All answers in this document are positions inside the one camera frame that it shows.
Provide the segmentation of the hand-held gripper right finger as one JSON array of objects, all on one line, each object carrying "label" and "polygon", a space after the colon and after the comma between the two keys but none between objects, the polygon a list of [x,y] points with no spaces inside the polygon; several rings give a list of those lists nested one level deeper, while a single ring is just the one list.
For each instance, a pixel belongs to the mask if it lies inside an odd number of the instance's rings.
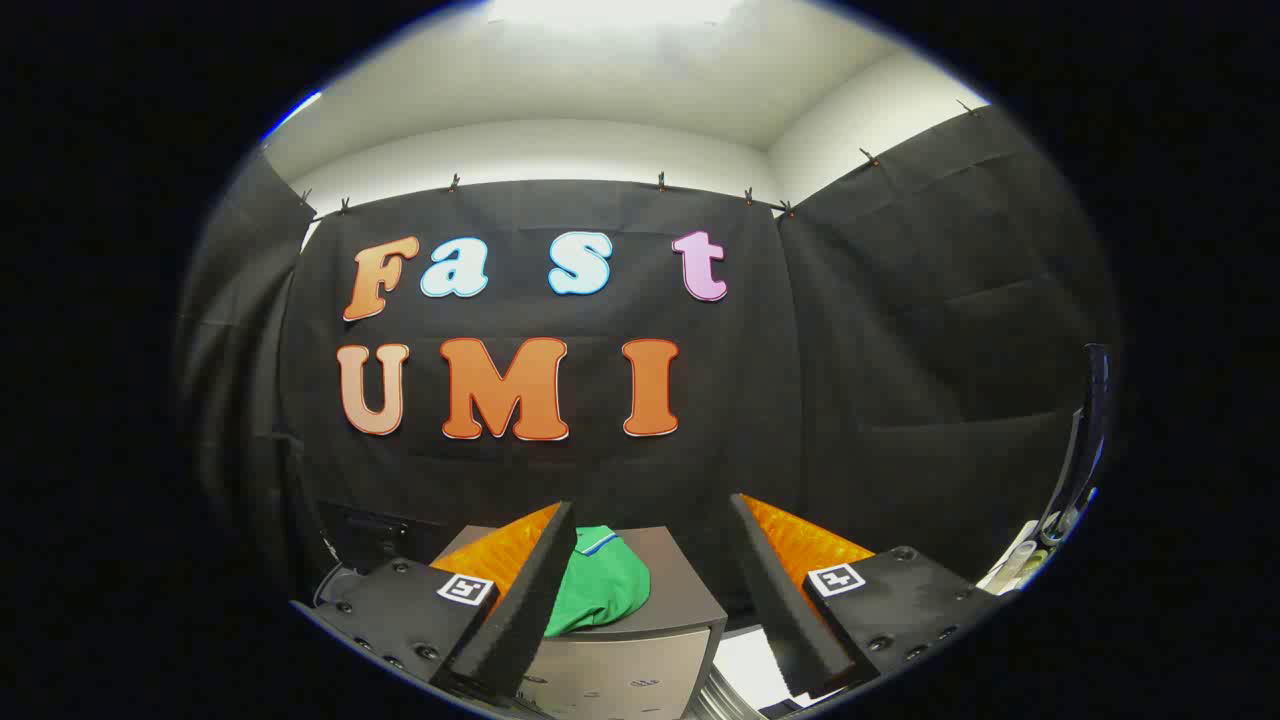
[{"label": "hand-held gripper right finger", "polygon": [[904,673],[1004,606],[910,546],[877,553],[742,493],[728,506],[733,556],[795,694]]}]

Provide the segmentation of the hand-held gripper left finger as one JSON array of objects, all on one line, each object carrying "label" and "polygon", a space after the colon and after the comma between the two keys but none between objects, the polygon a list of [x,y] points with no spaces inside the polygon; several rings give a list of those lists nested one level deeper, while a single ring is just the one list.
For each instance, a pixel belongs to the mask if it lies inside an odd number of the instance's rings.
[{"label": "hand-held gripper left finger", "polygon": [[338,507],[339,562],[311,625],[390,675],[453,701],[512,701],[550,620],[576,542],[559,501],[430,555],[440,530]]}]

